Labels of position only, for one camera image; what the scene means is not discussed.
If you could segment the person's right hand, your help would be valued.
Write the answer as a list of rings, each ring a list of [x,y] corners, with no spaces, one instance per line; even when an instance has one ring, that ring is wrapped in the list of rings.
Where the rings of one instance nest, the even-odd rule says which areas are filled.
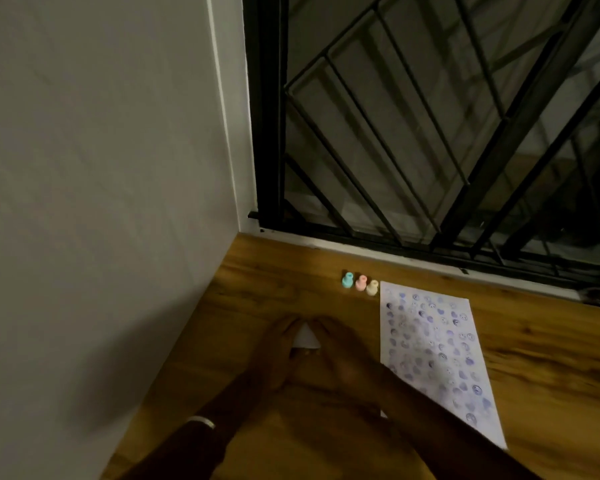
[[[364,343],[361,356],[330,356],[322,347],[321,354],[346,395],[362,403],[380,405],[384,366],[374,359]]]

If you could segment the person's left hand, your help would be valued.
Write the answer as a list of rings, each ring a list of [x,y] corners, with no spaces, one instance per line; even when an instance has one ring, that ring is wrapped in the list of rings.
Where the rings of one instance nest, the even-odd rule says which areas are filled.
[[[304,324],[298,315],[284,316],[272,322],[254,348],[246,368],[262,395],[284,384],[303,353],[292,352],[294,339]]]

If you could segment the small white paper piece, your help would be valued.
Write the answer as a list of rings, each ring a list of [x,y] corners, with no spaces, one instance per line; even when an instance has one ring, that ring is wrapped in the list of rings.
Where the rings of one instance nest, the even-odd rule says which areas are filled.
[[[309,327],[308,322],[304,322],[298,329],[292,343],[292,348],[309,350],[321,348],[320,341],[318,338],[316,338],[314,332]]]

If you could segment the white sheet with blue stamps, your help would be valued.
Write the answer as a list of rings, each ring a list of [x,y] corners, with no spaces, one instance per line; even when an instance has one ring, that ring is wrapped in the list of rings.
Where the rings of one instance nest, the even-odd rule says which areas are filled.
[[[507,450],[470,301],[389,282],[379,299],[381,363]]]

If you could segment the black metal window grille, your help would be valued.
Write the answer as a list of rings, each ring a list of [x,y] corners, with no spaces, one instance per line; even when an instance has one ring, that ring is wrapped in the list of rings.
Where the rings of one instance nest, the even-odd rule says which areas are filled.
[[[240,0],[248,221],[600,306],[600,0]]]

